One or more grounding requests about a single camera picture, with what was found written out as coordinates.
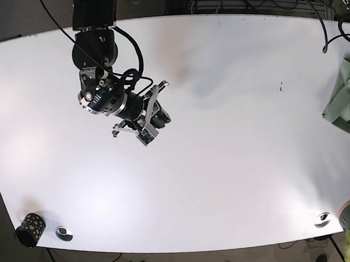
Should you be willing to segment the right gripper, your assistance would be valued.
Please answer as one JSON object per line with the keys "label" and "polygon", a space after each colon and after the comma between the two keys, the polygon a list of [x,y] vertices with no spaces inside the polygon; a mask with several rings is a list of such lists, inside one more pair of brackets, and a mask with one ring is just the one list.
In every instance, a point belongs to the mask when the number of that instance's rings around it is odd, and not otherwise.
{"label": "right gripper", "polygon": [[122,119],[121,123],[114,125],[113,136],[117,136],[120,132],[136,135],[144,127],[153,126],[161,129],[165,124],[169,124],[171,118],[158,102],[159,93],[168,86],[169,82],[161,81],[158,85],[153,85],[144,95],[125,90],[123,101],[118,106],[109,105],[111,114]]}

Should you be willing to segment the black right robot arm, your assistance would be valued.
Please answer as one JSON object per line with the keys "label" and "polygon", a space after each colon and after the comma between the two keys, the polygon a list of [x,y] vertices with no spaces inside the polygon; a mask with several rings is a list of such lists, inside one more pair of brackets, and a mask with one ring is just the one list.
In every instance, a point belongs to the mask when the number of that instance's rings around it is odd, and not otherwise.
{"label": "black right robot arm", "polygon": [[[159,93],[168,85],[150,84],[140,92],[135,86],[143,78],[144,59],[137,42],[116,27],[116,0],[73,0],[72,29],[76,32],[72,60],[79,70],[80,105],[93,114],[103,113],[121,119],[112,134],[133,133],[145,143],[171,118],[158,102]],[[115,33],[124,36],[136,51],[138,67],[119,74],[113,71],[118,56]]]}

